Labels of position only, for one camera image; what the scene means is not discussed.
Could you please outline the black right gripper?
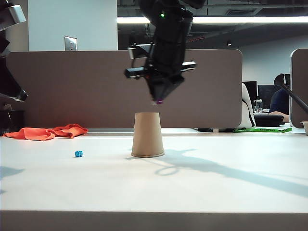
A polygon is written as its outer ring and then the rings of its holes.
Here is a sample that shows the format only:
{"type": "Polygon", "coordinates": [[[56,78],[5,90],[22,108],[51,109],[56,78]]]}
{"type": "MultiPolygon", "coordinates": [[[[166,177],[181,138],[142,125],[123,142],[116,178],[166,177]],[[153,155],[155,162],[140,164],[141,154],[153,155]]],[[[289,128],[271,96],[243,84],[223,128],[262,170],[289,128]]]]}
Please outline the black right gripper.
{"type": "MultiPolygon", "coordinates": [[[[184,82],[182,72],[185,58],[186,38],[191,23],[154,23],[153,40],[149,44],[132,43],[128,47],[132,60],[131,68],[124,71],[126,78],[165,77],[157,95],[164,100],[172,91],[184,82]]],[[[152,98],[156,101],[155,84],[147,79],[147,86],[152,98]]]]}

